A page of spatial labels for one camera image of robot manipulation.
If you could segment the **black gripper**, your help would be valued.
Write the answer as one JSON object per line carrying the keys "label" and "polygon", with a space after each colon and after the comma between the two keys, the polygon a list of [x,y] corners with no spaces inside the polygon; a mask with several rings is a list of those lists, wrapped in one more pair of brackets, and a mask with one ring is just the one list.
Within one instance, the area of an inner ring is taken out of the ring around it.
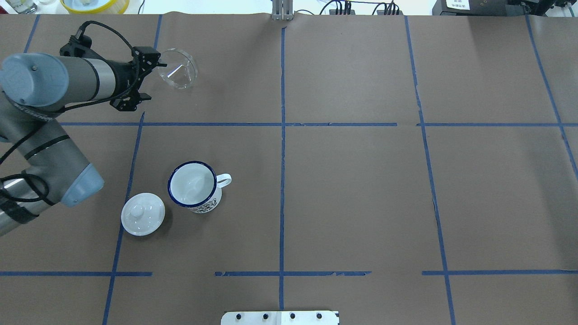
{"label": "black gripper", "polygon": [[131,54],[132,60],[129,62],[108,62],[116,81],[109,104],[121,112],[136,111],[143,101],[150,101],[150,95],[139,91],[144,78],[155,68],[168,66],[159,62],[161,53],[150,46],[134,46]]}

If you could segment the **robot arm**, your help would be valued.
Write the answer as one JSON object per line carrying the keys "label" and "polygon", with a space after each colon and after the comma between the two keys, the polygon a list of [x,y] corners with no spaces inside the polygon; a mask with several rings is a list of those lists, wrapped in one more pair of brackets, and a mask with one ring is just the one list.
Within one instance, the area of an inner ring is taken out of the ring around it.
{"label": "robot arm", "polygon": [[132,49],[118,62],[90,49],[63,47],[60,55],[17,53],[1,66],[1,140],[19,151],[28,167],[1,178],[1,234],[27,224],[56,204],[76,206],[97,193],[104,180],[57,121],[66,111],[108,102],[135,111],[150,96],[139,92],[161,54]]}

